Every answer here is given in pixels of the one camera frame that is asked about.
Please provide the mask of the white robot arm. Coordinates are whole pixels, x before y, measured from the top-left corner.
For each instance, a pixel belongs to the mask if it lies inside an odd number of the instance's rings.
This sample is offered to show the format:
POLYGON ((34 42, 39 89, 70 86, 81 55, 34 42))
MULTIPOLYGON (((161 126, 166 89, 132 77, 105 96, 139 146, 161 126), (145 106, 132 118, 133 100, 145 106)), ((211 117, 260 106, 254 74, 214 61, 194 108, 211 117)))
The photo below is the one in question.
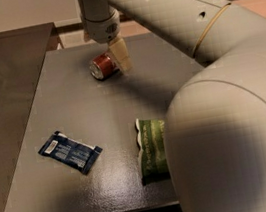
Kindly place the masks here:
POLYGON ((111 8, 204 70, 165 121, 169 173, 183 212, 266 212, 266 19, 227 0, 79 0, 91 39, 111 8))

